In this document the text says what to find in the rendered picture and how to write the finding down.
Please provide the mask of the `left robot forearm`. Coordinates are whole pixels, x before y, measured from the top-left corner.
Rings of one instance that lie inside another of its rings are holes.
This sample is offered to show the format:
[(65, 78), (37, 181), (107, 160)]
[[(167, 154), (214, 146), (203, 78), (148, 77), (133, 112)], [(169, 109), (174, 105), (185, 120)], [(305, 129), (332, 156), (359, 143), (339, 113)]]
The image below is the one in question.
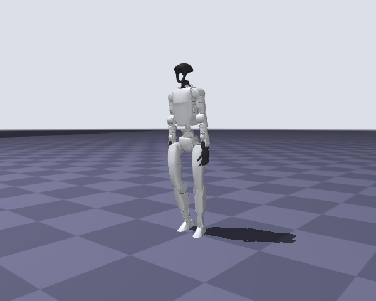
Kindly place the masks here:
[(201, 141), (205, 142), (205, 147), (208, 147), (209, 142), (209, 135), (208, 135), (208, 123), (207, 123), (207, 117), (205, 114), (203, 114), (204, 123), (199, 125), (200, 128), (200, 139)]

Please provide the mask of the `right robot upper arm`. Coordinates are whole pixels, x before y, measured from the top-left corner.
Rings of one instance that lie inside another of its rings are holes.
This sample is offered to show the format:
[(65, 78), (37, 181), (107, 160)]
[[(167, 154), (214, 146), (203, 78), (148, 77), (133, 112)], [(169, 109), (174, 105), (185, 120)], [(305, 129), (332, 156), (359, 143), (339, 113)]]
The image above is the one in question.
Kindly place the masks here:
[(175, 115), (174, 115), (174, 106), (173, 106), (172, 94), (173, 94), (173, 92), (169, 93), (169, 95), (168, 95), (169, 110), (170, 110), (171, 116), (169, 116), (167, 118), (167, 122), (169, 124), (173, 124), (174, 125), (174, 124), (176, 124), (176, 121), (175, 121)]

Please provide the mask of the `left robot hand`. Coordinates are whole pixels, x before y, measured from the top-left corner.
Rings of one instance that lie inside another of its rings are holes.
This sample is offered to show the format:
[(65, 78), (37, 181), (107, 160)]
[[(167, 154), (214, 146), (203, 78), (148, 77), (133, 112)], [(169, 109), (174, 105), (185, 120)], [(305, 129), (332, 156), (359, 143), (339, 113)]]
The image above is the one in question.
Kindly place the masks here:
[(201, 142), (201, 148), (202, 148), (202, 152), (201, 152), (201, 155), (200, 155), (200, 157), (198, 158), (197, 161), (199, 161), (202, 158), (201, 163), (199, 165), (203, 166), (203, 165), (206, 165), (206, 164), (209, 163), (209, 151), (208, 151), (209, 146), (205, 147), (205, 142), (202, 141)]

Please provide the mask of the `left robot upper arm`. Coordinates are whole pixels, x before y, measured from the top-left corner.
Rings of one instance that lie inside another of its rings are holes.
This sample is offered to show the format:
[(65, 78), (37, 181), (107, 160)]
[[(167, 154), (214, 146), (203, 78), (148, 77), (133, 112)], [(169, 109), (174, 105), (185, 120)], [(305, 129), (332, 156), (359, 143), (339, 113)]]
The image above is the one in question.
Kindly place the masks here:
[(196, 115), (196, 122), (203, 123), (203, 114), (206, 114), (206, 106), (205, 106), (205, 91), (201, 88), (192, 88), (191, 89), (192, 96), (196, 100), (196, 107), (198, 114)]

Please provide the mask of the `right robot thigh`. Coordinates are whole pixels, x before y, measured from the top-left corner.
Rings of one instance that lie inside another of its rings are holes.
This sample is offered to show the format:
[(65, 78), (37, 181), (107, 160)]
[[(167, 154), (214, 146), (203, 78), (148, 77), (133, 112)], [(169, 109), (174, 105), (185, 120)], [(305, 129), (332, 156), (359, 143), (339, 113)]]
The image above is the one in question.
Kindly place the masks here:
[(187, 183), (181, 179), (182, 160), (180, 155), (183, 151), (180, 150), (179, 142), (174, 142), (168, 149), (168, 168), (170, 179), (174, 188), (177, 188), (179, 193), (184, 193), (187, 190)]

